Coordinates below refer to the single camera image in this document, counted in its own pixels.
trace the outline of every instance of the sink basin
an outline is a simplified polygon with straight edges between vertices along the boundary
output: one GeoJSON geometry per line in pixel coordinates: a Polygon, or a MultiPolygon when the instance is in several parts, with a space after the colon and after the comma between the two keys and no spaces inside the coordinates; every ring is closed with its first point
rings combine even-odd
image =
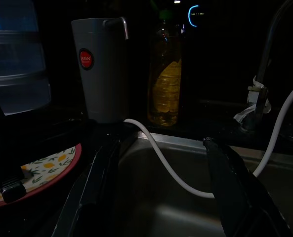
{"type": "MultiPolygon", "coordinates": [[[[195,189],[210,192],[202,142],[153,134],[176,173],[195,189]]],[[[253,171],[263,152],[233,148],[253,171]]],[[[273,154],[259,176],[293,232],[293,156],[273,154]]],[[[143,133],[119,162],[115,204],[118,237],[223,237],[214,199],[197,197],[166,171],[143,133]]]]}

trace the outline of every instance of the blue light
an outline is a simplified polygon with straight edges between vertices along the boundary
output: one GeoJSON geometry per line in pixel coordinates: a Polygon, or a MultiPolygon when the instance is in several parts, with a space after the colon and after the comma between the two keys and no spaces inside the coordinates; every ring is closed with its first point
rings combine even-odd
{"type": "Polygon", "coordinates": [[[192,22],[191,22],[191,20],[190,20],[190,12],[191,12],[191,10],[192,10],[193,8],[195,8],[195,7],[199,7],[199,5],[194,5],[194,6],[192,6],[191,8],[189,8],[189,11],[188,11],[188,20],[189,20],[190,25],[192,25],[193,27],[197,27],[197,26],[194,25],[194,24],[192,24],[192,22]]]}

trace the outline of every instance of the red circular logo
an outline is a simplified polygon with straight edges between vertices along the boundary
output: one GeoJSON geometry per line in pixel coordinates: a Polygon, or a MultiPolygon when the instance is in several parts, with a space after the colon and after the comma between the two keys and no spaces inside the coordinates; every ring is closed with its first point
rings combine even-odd
{"type": "Polygon", "coordinates": [[[93,66],[93,56],[89,50],[81,49],[80,54],[81,65],[85,70],[89,70],[93,66]]]}

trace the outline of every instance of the dish soap bottle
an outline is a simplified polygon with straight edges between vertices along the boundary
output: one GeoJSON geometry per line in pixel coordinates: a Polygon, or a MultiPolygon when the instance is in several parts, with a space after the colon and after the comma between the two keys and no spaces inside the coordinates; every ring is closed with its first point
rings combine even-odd
{"type": "Polygon", "coordinates": [[[161,23],[151,35],[151,68],[148,87],[148,119],[162,126],[177,122],[181,52],[178,26],[172,12],[160,11],[161,23]]]}

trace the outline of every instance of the white tube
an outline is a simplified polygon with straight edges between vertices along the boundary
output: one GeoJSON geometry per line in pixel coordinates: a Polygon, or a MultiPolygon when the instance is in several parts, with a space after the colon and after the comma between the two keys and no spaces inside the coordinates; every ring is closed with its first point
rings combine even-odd
{"type": "MultiPolygon", "coordinates": [[[[279,135],[279,131],[280,131],[280,127],[283,123],[283,120],[285,118],[285,115],[291,105],[291,103],[293,102],[293,91],[291,92],[291,94],[288,96],[288,98],[286,99],[286,101],[284,102],[275,126],[274,126],[274,130],[273,133],[271,134],[271,138],[267,147],[267,150],[262,158],[262,160],[260,161],[258,167],[256,168],[256,170],[254,171],[254,175],[257,177],[262,170],[264,169],[264,167],[266,166],[277,141],[278,135],[279,135]]],[[[144,132],[144,134],[146,135],[146,137],[148,138],[148,140],[150,141],[152,147],[154,148],[156,154],[158,155],[158,157],[160,158],[161,162],[163,163],[163,165],[165,166],[165,168],[167,169],[167,171],[169,172],[169,174],[174,178],[174,180],[180,185],[182,186],[185,190],[187,190],[188,192],[202,197],[202,198],[214,198],[214,195],[212,193],[206,193],[206,192],[202,192],[199,190],[196,190],[192,187],[190,187],[188,184],[186,184],[177,174],[176,172],[172,169],[172,167],[169,165],[169,163],[167,162],[167,160],[165,159],[163,153],[161,152],[161,150],[159,149],[159,147],[156,144],[156,141],[154,140],[153,136],[150,134],[150,132],[146,129],[145,126],[143,126],[143,124],[141,124],[140,122],[133,120],[133,119],[126,119],[124,120],[124,122],[128,122],[128,123],[132,123],[136,126],[138,126],[142,132],[144,132]]]]}

